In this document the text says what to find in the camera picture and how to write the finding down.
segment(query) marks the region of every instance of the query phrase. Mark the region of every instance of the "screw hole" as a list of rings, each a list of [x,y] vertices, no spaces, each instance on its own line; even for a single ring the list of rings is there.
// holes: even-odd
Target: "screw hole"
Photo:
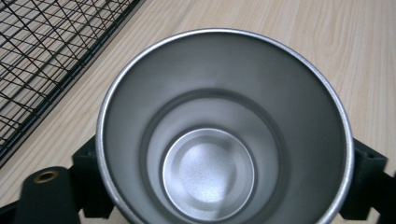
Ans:
[[[58,171],[46,171],[44,173],[41,173],[37,175],[34,179],[35,183],[37,184],[42,184],[49,182],[58,176],[59,172]]]

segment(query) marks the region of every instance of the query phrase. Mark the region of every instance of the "wood grain surface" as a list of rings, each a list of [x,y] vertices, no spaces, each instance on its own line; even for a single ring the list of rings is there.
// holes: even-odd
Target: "wood grain surface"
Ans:
[[[107,46],[82,79],[0,170],[0,206],[18,199],[22,180],[39,169],[71,166],[71,155],[95,133],[112,80],[138,52],[183,31],[243,29],[269,36],[302,54],[330,81],[354,136],[389,157],[396,171],[396,1],[392,0],[152,0]],[[363,222],[375,223],[376,211]],[[110,220],[126,223],[115,210]]]

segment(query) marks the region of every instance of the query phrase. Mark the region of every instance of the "black clamp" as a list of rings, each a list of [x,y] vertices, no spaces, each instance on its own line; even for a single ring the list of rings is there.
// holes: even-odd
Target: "black clamp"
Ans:
[[[384,173],[388,159],[354,139],[355,165],[350,190],[340,214],[348,220],[366,220],[370,208],[378,223],[396,223],[396,179]]]

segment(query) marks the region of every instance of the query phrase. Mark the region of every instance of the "stainless steel cup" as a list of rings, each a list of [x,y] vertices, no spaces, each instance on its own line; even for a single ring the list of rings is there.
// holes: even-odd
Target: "stainless steel cup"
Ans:
[[[191,31],[144,50],[108,90],[96,136],[106,188],[137,223],[326,223],[352,176],[329,82],[245,31]]]

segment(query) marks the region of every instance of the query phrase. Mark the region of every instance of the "wire grid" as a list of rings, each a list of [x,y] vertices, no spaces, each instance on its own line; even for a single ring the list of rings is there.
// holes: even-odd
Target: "wire grid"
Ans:
[[[1,0],[0,161],[136,2]]]

